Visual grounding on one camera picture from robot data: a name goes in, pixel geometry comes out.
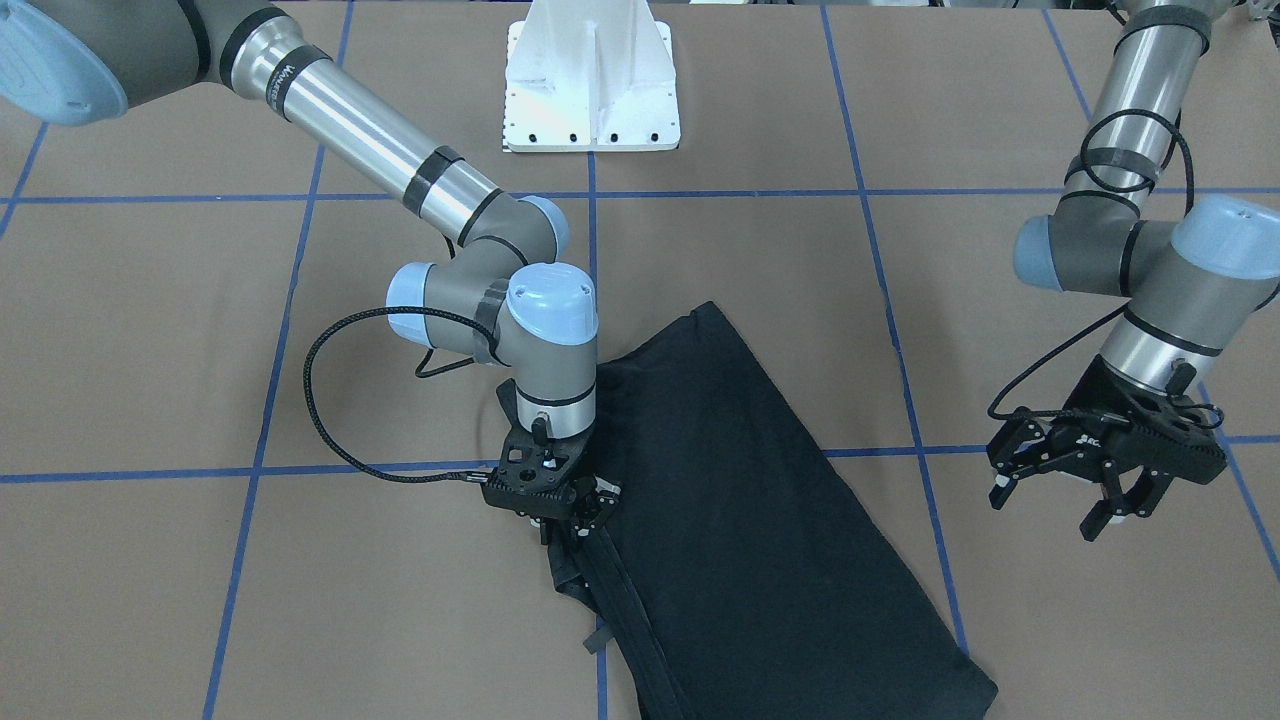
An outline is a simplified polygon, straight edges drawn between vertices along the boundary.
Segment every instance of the light blue joint cap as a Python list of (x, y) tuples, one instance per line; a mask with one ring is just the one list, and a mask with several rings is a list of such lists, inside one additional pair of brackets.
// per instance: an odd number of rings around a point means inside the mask
[(556, 233), (556, 259), (559, 260), (563, 258), (564, 251), (568, 249), (570, 238), (568, 219), (564, 218), (564, 211), (559, 209), (559, 205), (536, 195), (521, 197), (520, 201), (529, 202), (541, 210), (543, 215), (547, 215), (547, 219), (552, 223), (552, 232)]
[(595, 284), (567, 263), (526, 265), (511, 275), (507, 307), (520, 327), (556, 345), (590, 342), (600, 329)]
[[(397, 270), (392, 284), (387, 287), (387, 307), (421, 307), (426, 274), (434, 265), (435, 263), (410, 263)], [(435, 347), (426, 337), (426, 315), (387, 315), (387, 322), (402, 338)]]
[(1048, 215), (1039, 215), (1023, 223), (1014, 243), (1014, 273), (1032, 287), (1062, 292), (1053, 266), (1053, 251), (1048, 243)]
[(101, 58), (27, 0), (0, 0), (0, 96), (59, 126), (119, 118), (129, 109)]
[(1207, 195), (1174, 228), (1174, 250), (1211, 273), (1243, 281), (1280, 277), (1280, 213)]

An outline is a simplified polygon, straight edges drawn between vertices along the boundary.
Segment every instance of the black cloth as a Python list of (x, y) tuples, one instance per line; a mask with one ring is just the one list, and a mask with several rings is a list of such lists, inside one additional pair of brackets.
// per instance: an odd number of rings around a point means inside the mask
[(995, 683), (714, 305), (602, 365), (598, 397), (584, 462), (621, 503), (549, 555), (646, 717), (983, 716)]

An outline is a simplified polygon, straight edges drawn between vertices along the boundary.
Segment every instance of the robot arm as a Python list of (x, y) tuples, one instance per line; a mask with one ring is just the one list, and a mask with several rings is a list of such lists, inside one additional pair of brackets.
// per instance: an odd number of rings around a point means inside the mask
[[(17, 73), (0, 72), (0, 94), (59, 124), (120, 117), (198, 82), (265, 101), (401, 199), (451, 247), (457, 242), (453, 261), (410, 264), (388, 290), (388, 306), (436, 314), (389, 320), (428, 347), (515, 369), (508, 446), (527, 452), (504, 452), (499, 471), (531, 475), (506, 493), (486, 484), (485, 497), (530, 514), (544, 510), (524, 498), (563, 484), (595, 420), (594, 287), (579, 268), (557, 263), (568, 224), (554, 204), (499, 190), (261, 0), (5, 0), (0, 49), (17, 60), (8, 64)], [(566, 507), (545, 510), (540, 516), (568, 515)]]
[[(1212, 23), (1230, 5), (1129, 3), (1097, 120), (1057, 211), (1029, 220), (1018, 237), (1023, 282), (1132, 300), (1062, 410), (1000, 416), (1005, 427), (987, 446), (997, 510), (1020, 479), (1068, 473), (1102, 486), (1103, 498), (1080, 524), (1093, 541), (1112, 519), (1148, 516), (1175, 477), (1203, 484), (1226, 466), (1213, 434), (1221, 418), (1210, 421), (1185, 393), (1276, 295), (1280, 213), (1211, 196), (1180, 223), (1139, 215), (1172, 151), (1174, 118)], [(1124, 491), (1120, 475), (1138, 468)]]

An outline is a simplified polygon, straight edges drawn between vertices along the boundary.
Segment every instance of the blue cap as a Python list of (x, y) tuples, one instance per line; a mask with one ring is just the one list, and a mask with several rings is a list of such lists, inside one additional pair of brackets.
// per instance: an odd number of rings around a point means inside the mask
[(1207, 195), (1174, 228), (1174, 250), (1211, 273), (1244, 281), (1280, 277), (1280, 213)]
[(600, 329), (595, 284), (567, 263), (526, 265), (511, 275), (507, 307), (520, 327), (556, 345), (590, 342)]
[(1048, 215), (1032, 218), (1018, 231), (1014, 243), (1014, 273), (1032, 287), (1062, 292), (1053, 266), (1053, 250), (1048, 243)]
[(552, 223), (552, 232), (556, 233), (556, 259), (559, 260), (563, 258), (564, 250), (568, 249), (570, 238), (568, 219), (564, 218), (564, 211), (559, 209), (559, 205), (536, 195), (527, 195), (521, 197), (520, 201), (529, 202), (541, 210), (543, 215), (547, 215), (547, 219)]
[[(435, 263), (410, 263), (396, 272), (387, 287), (387, 307), (421, 307), (426, 274)], [(387, 322), (402, 338), (435, 347), (426, 337), (426, 315), (387, 315)]]
[(119, 118), (129, 109), (102, 59), (27, 0), (0, 1), (0, 96), (60, 126)]

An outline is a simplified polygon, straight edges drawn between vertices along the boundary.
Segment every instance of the folded black garment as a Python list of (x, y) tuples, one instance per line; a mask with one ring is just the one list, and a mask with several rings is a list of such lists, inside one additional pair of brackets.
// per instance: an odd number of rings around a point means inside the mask
[(645, 717), (984, 715), (995, 683), (714, 305), (602, 365), (598, 397), (584, 462), (621, 503), (549, 555)]

